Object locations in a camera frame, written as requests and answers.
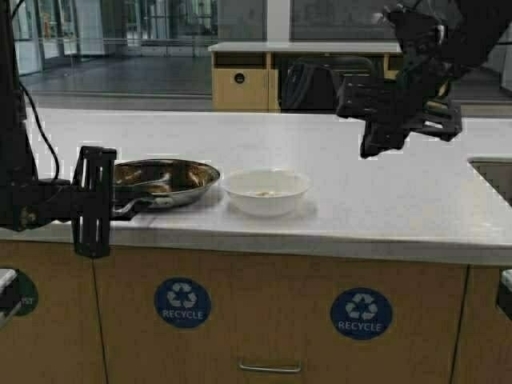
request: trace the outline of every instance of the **recycle sticker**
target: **recycle sticker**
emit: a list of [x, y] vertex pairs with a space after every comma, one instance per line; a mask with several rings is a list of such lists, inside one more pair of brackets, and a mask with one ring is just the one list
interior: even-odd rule
[[330, 309], [336, 330], [354, 340], [380, 336], [393, 321], [393, 308], [382, 294], [370, 288], [354, 288], [340, 294]]
[[18, 274], [19, 290], [22, 296], [22, 307], [15, 316], [27, 316], [32, 313], [39, 303], [38, 288], [28, 275], [11, 266], [3, 266], [0, 269], [15, 270]]
[[188, 278], [164, 281], [154, 294], [154, 307], [165, 322], [177, 328], [195, 328], [210, 316], [208, 292]]

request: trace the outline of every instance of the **black cable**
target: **black cable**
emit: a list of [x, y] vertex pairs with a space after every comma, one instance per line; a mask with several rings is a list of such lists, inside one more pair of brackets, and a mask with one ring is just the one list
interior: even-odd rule
[[44, 140], [45, 144], [48, 146], [48, 149], [50, 150], [51, 155], [54, 157], [55, 176], [54, 176], [54, 178], [52, 180], [52, 182], [54, 182], [55, 180], [58, 179], [58, 176], [60, 174], [60, 165], [58, 164], [57, 153], [55, 153], [54, 148], [52, 147], [50, 141], [46, 137], [45, 131], [42, 129], [41, 120], [39, 120], [39, 114], [38, 114], [38, 111], [37, 111], [37, 109], [35, 107], [35, 103], [34, 103], [34, 100], [32, 99], [32, 96], [30, 96], [29, 91], [25, 88], [25, 86], [23, 84], [19, 83], [19, 86], [22, 88], [23, 93], [25, 93], [26, 98], [29, 99], [30, 106], [32, 107], [32, 111], [34, 112], [35, 122], [38, 125], [39, 133], [41, 134], [41, 137]]
[[19, 10], [19, 7], [22, 6], [22, 4], [25, 2], [25, 0], [19, 0], [18, 4], [16, 4], [16, 7], [13, 9], [13, 13], [12, 15], [10, 16], [10, 19], [13, 20], [14, 19], [14, 16], [16, 16], [16, 13], [18, 12]]
[[[19, 0], [18, 4], [16, 4], [16, 7], [13, 9], [13, 13], [10, 16], [11, 20], [14, 20], [14, 17], [16, 17], [16, 13], [18, 12], [19, 8], [22, 6], [22, 4], [24, 2], [25, 2], [25, 0]], [[45, 131], [42, 128], [41, 120], [39, 119], [38, 109], [35, 106], [35, 102], [32, 99], [32, 96], [30, 96], [29, 91], [27, 90], [27, 88], [25, 88], [25, 86], [21, 82], [19, 82], [19, 86], [22, 89], [23, 93], [25, 94], [26, 98], [29, 99], [29, 103], [30, 103], [30, 106], [32, 107], [32, 111], [34, 112], [35, 122], [36, 122], [36, 124], [38, 126], [39, 133], [41, 134], [42, 139], [44, 140], [46, 146], [48, 147], [48, 149], [51, 152], [51, 155], [54, 158], [54, 162], [55, 162], [55, 176], [54, 176], [54, 178], [52, 180], [52, 182], [54, 182], [55, 180], [58, 179], [58, 176], [60, 175], [60, 171], [61, 171], [60, 165], [58, 163], [57, 153], [55, 152], [55, 149], [52, 147], [52, 145], [50, 143], [50, 140], [48, 140], [48, 137], [46, 136]]]

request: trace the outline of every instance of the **sink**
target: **sink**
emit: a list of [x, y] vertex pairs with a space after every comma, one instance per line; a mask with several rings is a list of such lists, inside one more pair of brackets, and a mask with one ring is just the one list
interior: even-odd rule
[[469, 162], [512, 206], [512, 158], [471, 158]]

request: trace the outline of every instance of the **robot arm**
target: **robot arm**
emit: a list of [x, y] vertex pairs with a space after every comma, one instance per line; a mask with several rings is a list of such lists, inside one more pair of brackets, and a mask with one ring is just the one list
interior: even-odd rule
[[129, 210], [114, 211], [117, 153], [101, 147], [81, 149], [72, 181], [58, 179], [57, 174], [52, 179], [39, 179], [26, 132], [23, 90], [10, 2], [0, 0], [0, 228], [24, 231], [55, 220], [71, 222], [78, 254], [107, 256], [110, 221], [132, 219], [151, 204], [150, 196]]
[[410, 132], [449, 141], [462, 130], [460, 109], [444, 101], [450, 83], [483, 64], [512, 22], [508, 0], [457, 0], [462, 20], [446, 21], [398, 4], [385, 10], [402, 48], [395, 80], [346, 76], [340, 117], [366, 121], [361, 156], [403, 148]]

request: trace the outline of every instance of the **blue circular sticker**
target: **blue circular sticker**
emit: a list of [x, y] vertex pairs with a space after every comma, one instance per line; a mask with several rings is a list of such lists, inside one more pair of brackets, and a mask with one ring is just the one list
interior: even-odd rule
[[354, 288], [334, 300], [330, 319], [343, 336], [370, 340], [386, 332], [393, 321], [393, 309], [379, 292], [370, 288]]
[[208, 292], [188, 278], [164, 281], [154, 294], [154, 307], [164, 321], [177, 328], [195, 328], [210, 316]]

